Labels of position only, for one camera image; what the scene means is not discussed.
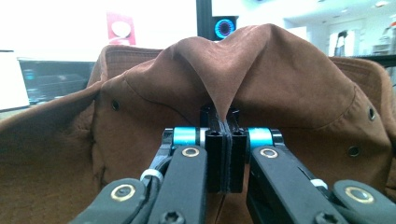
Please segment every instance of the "circular blue light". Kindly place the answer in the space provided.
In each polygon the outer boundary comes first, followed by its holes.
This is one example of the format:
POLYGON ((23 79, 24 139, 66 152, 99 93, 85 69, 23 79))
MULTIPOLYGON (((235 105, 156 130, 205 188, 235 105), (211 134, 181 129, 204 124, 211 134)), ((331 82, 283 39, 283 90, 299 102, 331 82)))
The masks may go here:
POLYGON ((218 38, 224 39, 235 31, 235 25, 231 20, 223 19, 216 22, 215 33, 218 38))

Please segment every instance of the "metal grommet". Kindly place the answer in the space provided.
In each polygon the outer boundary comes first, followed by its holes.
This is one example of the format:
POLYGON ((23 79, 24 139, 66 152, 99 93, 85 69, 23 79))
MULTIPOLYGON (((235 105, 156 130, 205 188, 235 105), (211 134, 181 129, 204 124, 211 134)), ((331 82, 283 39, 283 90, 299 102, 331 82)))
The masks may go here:
POLYGON ((271 148, 264 148, 260 150, 260 154, 262 154, 262 156, 269 159, 273 159, 277 157, 277 152, 271 148))
POLYGON ((181 154, 185 157, 196 157, 199 154, 199 150, 195 147, 186 147, 181 151, 181 154))
POLYGON ((369 106, 368 115, 369 115, 369 120, 370 121, 375 120, 375 110, 372 107, 370 107, 370 106, 369 106))
POLYGON ((361 149, 360 149, 359 147, 356 147, 356 146, 350 147, 350 148, 347 150, 347 154, 348 154, 350 157, 357 157, 357 156, 359 156, 359 154, 361 154, 361 149))
POLYGON ((119 111, 120 103, 116 100, 113 100, 113 101, 111 101, 111 107, 113 108, 114 111, 119 111))
POLYGON ((119 185, 111 191, 111 198, 114 201, 123 202, 132 198, 135 192, 136 190, 132 185, 119 185))
POLYGON ((346 187, 346 195, 358 203, 373 203, 374 197, 367 190, 357 187, 346 187))

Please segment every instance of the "brown fabric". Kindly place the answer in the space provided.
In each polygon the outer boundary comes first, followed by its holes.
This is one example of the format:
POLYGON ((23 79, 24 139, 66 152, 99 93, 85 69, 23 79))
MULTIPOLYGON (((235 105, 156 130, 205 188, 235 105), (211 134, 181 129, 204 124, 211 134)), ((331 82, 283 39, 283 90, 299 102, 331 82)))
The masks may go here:
MULTIPOLYGON (((211 102, 222 119, 230 105, 240 109, 242 127, 280 129, 330 186, 355 179, 396 198, 389 75, 376 63, 329 59, 274 25, 241 28, 219 43, 192 37, 164 50, 110 46, 89 86, 0 123, 3 220, 70 220, 105 184, 139 177, 163 129, 199 126, 199 109, 211 102), (361 153, 352 158, 354 146, 361 153)), ((251 222, 245 179, 242 194, 208 196, 207 223, 251 222)))

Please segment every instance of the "metal ring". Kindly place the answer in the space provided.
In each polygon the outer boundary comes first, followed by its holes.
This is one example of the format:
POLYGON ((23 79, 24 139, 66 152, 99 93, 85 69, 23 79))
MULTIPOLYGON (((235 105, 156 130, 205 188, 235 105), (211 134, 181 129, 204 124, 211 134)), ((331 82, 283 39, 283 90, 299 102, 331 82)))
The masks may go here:
POLYGON ((113 191, 111 191, 111 198, 112 198, 114 201, 123 202, 123 201, 126 201, 126 200, 132 198, 132 196, 134 196, 134 193, 135 193, 135 192, 136 192, 136 190, 134 189, 134 186, 123 184, 123 185, 117 186, 116 188, 113 189, 113 191), (117 195, 117 192, 118 192, 120 189, 123 189, 123 188, 129 189, 129 193, 126 194, 126 195, 123 195, 123 196, 117 195))
POLYGON ((199 150, 195 147, 186 147, 181 151, 181 154, 185 157, 196 157, 199 154, 199 150))
POLYGON ((367 190, 360 189, 357 187, 346 187, 346 195, 358 203, 373 203, 374 202, 374 197, 371 193, 369 193, 367 190), (355 190, 358 191, 359 193, 361 193, 362 195, 364 195, 365 198, 364 199, 359 198, 355 194, 353 194, 353 191, 355 191, 355 190))
POLYGON ((277 152, 271 148, 265 148, 260 150, 260 154, 262 154, 262 156, 269 159, 273 159, 277 157, 277 152))
POLYGON ((158 179, 160 180, 160 183, 163 182, 163 174, 161 174, 160 171, 156 170, 156 169, 147 169, 143 172, 143 174, 140 176, 140 181, 143 181, 143 179, 147 176, 147 175, 153 175, 153 176, 157 176, 158 179))

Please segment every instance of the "screw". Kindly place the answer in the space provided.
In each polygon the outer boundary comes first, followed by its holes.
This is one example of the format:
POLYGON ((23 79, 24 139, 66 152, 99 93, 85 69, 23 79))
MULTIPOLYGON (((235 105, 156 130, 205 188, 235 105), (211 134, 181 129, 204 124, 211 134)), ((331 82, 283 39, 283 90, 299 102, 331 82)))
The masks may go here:
POLYGON ((184 217, 176 211, 165 212, 161 215, 160 224, 184 224, 184 217))
POLYGON ((341 223, 335 215, 325 212, 317 214, 317 216, 315 217, 315 221, 318 224, 341 223))
POLYGON ((131 192, 131 189, 130 189, 130 188, 128 188, 128 187, 123 187, 123 188, 118 189, 118 190, 116 191, 116 195, 117 195, 118 197, 124 197, 124 196, 128 195, 130 192, 131 192))

